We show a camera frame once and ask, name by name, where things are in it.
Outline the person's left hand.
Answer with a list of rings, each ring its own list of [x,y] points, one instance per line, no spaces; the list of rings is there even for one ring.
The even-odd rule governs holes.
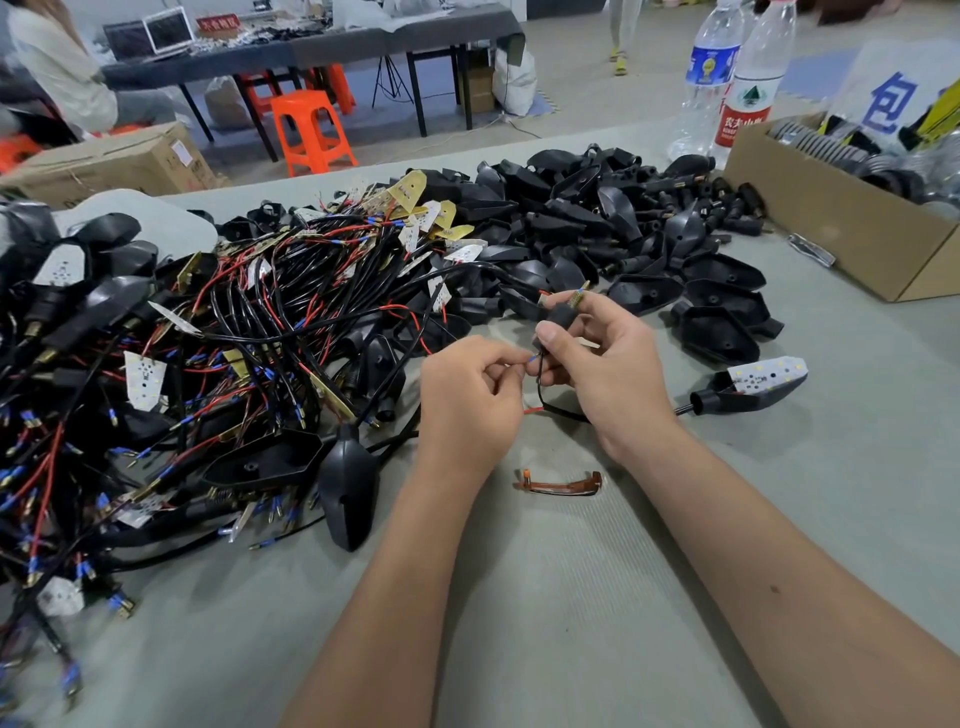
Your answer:
[[[476,492],[508,454],[524,416],[525,367],[474,370],[467,339],[426,358],[415,469],[425,479]]]

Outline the person's right hand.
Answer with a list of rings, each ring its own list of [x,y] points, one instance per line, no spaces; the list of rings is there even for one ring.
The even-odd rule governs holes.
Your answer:
[[[585,292],[577,321],[593,321],[601,353],[543,370],[541,384],[570,385],[606,454],[627,469],[680,430],[653,330],[607,296]]]

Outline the black wired lamp stem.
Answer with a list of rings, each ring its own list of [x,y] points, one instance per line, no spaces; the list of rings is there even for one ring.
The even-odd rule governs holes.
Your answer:
[[[566,301],[551,308],[549,312],[545,314],[545,317],[542,318],[542,320],[551,322],[568,332],[579,318],[579,309],[585,293],[586,289],[583,287],[575,289]],[[539,399],[539,411],[577,423],[590,423],[590,419],[585,414],[581,412],[570,411],[567,408],[559,407],[555,404],[548,403],[545,400],[543,394],[542,376],[544,372],[546,350],[537,336],[534,336],[531,340],[531,346],[532,351],[534,352],[532,360],[536,362],[534,383],[536,395]]]

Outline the person's left forearm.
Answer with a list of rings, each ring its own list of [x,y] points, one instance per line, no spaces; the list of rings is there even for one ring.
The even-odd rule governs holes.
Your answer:
[[[457,552],[501,454],[423,454],[277,728],[430,728]]]

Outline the person's right forearm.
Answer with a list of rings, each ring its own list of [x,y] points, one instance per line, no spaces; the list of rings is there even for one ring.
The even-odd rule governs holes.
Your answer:
[[[790,728],[960,728],[960,656],[675,419],[598,426]]]

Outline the pile of black lamp housings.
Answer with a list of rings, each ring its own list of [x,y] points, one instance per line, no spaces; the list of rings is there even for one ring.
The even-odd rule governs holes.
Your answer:
[[[479,163],[457,185],[456,220],[474,226],[476,269],[441,311],[472,325],[506,312],[536,322],[549,294],[597,286],[636,317],[666,310],[679,345],[716,365],[761,360],[784,324],[762,297],[764,274],[724,252],[731,235],[768,231],[749,182],[683,154],[664,171],[619,147],[547,149],[526,163]]]

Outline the copper flex strip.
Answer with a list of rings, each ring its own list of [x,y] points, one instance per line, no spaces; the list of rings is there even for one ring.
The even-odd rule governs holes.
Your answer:
[[[588,476],[568,482],[535,481],[528,468],[522,469],[519,479],[513,483],[516,490],[551,497],[584,498],[599,493],[603,485],[602,474],[594,470]]]

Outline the black housing with white board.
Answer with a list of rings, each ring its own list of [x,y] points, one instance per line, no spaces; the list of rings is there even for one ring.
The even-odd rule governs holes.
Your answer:
[[[808,378],[805,359],[780,356],[720,370],[705,387],[690,393],[676,416],[733,415],[757,412],[781,402]]]

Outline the black teardrop lamp shell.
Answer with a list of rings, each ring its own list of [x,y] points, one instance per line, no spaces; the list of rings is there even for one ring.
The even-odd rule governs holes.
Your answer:
[[[358,427],[341,424],[318,469],[318,500],[333,543],[356,552],[374,525],[379,488],[378,456],[359,441]]]

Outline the small brown cardboard box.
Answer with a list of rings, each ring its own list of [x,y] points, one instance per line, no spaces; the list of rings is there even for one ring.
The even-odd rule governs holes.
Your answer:
[[[467,72],[468,94],[473,115],[489,114],[496,110],[494,69],[490,66],[471,67]]]

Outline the white sack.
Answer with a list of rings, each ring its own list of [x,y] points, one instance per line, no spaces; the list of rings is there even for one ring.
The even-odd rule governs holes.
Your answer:
[[[508,54],[496,48],[493,62],[492,94],[504,113],[528,116],[537,96],[537,70],[534,55],[524,49],[519,64],[508,62]]]

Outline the orange plastic stool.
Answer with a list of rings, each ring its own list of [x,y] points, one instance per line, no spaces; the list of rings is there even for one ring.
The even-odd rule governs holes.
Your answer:
[[[20,164],[42,152],[42,146],[26,134],[0,136],[0,175],[13,172]]]
[[[238,78],[238,90],[253,106],[258,117],[270,114],[271,100],[285,93],[284,84],[292,86],[295,91],[324,91],[343,115],[351,115],[357,106],[346,71],[341,64],[309,69],[267,69],[257,74],[241,74]]]
[[[341,119],[326,91],[294,90],[270,101],[288,175],[326,174],[334,163],[358,166]]]

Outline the black tripod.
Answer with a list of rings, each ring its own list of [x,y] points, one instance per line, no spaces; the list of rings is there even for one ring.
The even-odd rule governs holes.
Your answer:
[[[370,108],[377,107],[378,98],[396,104],[413,104],[413,96],[402,78],[402,74],[390,57],[384,55],[378,60],[374,89],[370,101]]]

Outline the open cardboard box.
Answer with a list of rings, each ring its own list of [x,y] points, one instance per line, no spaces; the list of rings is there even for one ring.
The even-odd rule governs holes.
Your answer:
[[[774,125],[738,131],[724,177],[752,184],[775,225],[885,302],[960,297],[960,222],[774,140]]]

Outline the blue label water bottle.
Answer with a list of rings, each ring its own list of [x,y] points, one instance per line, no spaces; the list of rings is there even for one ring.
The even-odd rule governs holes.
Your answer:
[[[710,153],[744,32],[741,0],[716,0],[691,48],[684,77],[687,97],[678,115],[676,138],[666,151],[671,162]]]

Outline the red label water bottle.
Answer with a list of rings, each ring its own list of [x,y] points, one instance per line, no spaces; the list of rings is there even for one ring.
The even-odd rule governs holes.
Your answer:
[[[765,122],[790,65],[797,30],[798,0],[769,0],[741,47],[724,97],[711,147],[717,169],[725,169],[741,129]]]

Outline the grey covered table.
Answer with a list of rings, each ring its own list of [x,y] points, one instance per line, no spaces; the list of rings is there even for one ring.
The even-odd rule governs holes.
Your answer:
[[[426,138],[426,117],[416,63],[450,58],[451,67],[458,73],[462,83],[459,98],[465,127],[471,131],[474,128],[474,109],[470,98],[467,49],[470,44],[480,42],[489,42],[502,49],[510,65],[518,66],[522,62],[526,38],[521,22],[508,6],[494,2],[455,8],[439,17],[420,17],[394,31],[377,28],[330,30],[294,40],[221,48],[162,61],[115,63],[103,67],[102,72],[106,84],[114,91],[179,88],[203,133],[212,141],[205,119],[199,115],[193,98],[186,90],[189,83],[228,76],[240,90],[246,90],[252,85],[240,78],[242,74],[283,67],[287,72],[279,74],[277,79],[296,84],[303,70],[403,54],[409,69],[419,134]]]

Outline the white paper sheets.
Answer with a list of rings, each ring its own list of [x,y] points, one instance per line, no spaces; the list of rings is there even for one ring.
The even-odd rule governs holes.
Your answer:
[[[372,29],[393,33],[420,21],[444,18],[453,11],[446,0],[325,0],[338,30]]]

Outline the grey plastic bag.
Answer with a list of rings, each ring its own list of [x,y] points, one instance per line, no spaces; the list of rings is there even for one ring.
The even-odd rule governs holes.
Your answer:
[[[203,92],[203,101],[213,130],[233,133],[254,127],[244,96],[233,78],[210,79]]]

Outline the blue floor mat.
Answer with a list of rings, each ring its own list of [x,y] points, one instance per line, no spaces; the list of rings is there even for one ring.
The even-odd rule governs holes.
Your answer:
[[[845,48],[795,57],[778,92],[813,103],[826,101],[840,90],[859,52],[860,48]]]

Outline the pile of clear lamp lenses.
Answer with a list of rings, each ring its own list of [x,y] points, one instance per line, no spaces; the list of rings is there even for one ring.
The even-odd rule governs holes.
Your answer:
[[[838,115],[815,127],[788,119],[767,131],[774,141],[839,169],[930,213],[960,223],[960,124],[921,134],[921,122],[895,127],[882,142]]]

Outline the heap of small parts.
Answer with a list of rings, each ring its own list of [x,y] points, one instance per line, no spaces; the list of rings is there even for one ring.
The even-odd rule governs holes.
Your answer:
[[[260,27],[242,28],[233,38],[201,38],[186,53],[189,55],[210,54],[222,50],[234,50],[269,43],[287,43],[313,38],[326,32],[323,27]]]

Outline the white sign with blue print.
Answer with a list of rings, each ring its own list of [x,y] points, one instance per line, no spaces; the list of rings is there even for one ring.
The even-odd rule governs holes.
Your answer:
[[[960,39],[873,40],[860,50],[827,108],[882,150],[898,144],[914,124],[960,80]]]

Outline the closed cardboard box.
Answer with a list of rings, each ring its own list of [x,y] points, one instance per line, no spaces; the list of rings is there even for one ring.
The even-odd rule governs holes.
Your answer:
[[[165,197],[227,182],[174,122],[42,151],[0,176],[0,201],[34,201],[60,212],[115,189]]]

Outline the yellow and black packet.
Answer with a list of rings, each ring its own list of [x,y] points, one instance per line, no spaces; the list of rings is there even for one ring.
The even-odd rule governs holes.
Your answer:
[[[930,146],[957,128],[960,128],[960,78],[941,92],[913,125],[913,131],[919,145]]]

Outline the silver laptop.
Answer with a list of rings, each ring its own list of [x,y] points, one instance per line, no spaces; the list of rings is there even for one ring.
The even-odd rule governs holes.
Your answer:
[[[151,53],[168,57],[186,52],[197,43],[194,25],[184,6],[174,6],[141,18]]]

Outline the black laptop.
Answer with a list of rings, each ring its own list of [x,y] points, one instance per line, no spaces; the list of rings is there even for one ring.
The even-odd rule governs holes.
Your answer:
[[[148,30],[140,19],[104,24],[102,33],[116,63],[139,62],[155,55]]]

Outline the pile of wired lamp assemblies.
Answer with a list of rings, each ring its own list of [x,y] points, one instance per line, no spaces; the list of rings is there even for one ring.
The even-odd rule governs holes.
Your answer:
[[[59,615],[137,609],[116,577],[264,522],[265,549],[327,528],[318,470],[343,424],[382,471],[411,359],[472,325],[442,311],[475,227],[456,220],[452,169],[408,169],[305,206],[263,200],[208,250],[160,256],[125,210],[44,240],[40,208],[10,204],[0,258],[0,726],[11,673],[36,640],[67,709],[84,676]]]

